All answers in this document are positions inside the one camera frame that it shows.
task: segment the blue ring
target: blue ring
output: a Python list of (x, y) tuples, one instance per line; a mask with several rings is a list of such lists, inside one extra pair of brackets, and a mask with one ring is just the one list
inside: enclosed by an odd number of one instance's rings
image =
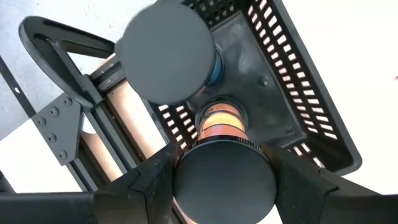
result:
[(216, 51), (216, 60), (214, 63), (214, 69), (209, 77), (209, 80), (207, 82), (207, 86), (214, 86), (216, 85), (222, 77), (222, 74), (224, 72), (224, 65), (223, 65), (223, 61), (221, 59), (221, 55), (218, 52), (218, 50)]

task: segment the round black lid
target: round black lid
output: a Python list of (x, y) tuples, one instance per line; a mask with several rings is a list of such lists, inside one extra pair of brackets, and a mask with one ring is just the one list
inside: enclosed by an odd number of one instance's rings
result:
[(177, 164), (174, 195), (197, 223), (258, 223), (277, 193), (267, 158), (250, 142), (217, 136), (204, 139)]
[(216, 49), (206, 24), (181, 4), (153, 4), (128, 25), (118, 52), (126, 79), (143, 98), (185, 101), (207, 81)]

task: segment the concrete floor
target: concrete floor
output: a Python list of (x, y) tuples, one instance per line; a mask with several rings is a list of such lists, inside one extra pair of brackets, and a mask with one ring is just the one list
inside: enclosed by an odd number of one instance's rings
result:
[[(55, 99), (61, 90), (34, 63), (18, 36), (19, 23), (26, 16), (42, 16), (117, 41), (127, 23), (154, 0), (0, 0), (0, 55), (36, 111)], [(72, 55), (83, 73), (91, 73), (100, 63), (96, 58)], [(28, 117), (0, 77), (0, 140)]]

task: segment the bolt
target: bolt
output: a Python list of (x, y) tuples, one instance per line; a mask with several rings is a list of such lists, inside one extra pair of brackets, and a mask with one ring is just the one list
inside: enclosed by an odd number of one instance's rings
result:
[(57, 140), (57, 137), (54, 134), (49, 134), (48, 139), (50, 142), (55, 142)]
[(260, 85), (261, 87), (266, 87), (268, 84), (269, 84), (269, 79), (268, 79), (268, 77), (260, 77), (259, 85)]
[(45, 119), (44, 119), (44, 118), (39, 118), (39, 119), (37, 120), (37, 124), (38, 124), (38, 125), (45, 125)]
[(70, 97), (66, 97), (65, 100), (63, 101), (63, 103), (67, 106), (72, 105), (72, 99)]
[(67, 152), (62, 150), (62, 151), (60, 151), (59, 156), (60, 156), (61, 159), (66, 159), (68, 157), (68, 154), (67, 154)]
[(294, 132), (295, 132), (294, 127), (289, 127), (288, 129), (286, 129), (287, 134), (293, 134)]
[(50, 113), (52, 116), (58, 116), (60, 114), (56, 107), (51, 108)]

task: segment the copper cylinder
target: copper cylinder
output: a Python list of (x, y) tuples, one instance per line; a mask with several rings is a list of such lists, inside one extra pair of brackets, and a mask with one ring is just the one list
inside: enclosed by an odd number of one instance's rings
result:
[(227, 103), (217, 103), (210, 106), (205, 111), (198, 129), (200, 130), (198, 140), (220, 135), (248, 139), (241, 113)]

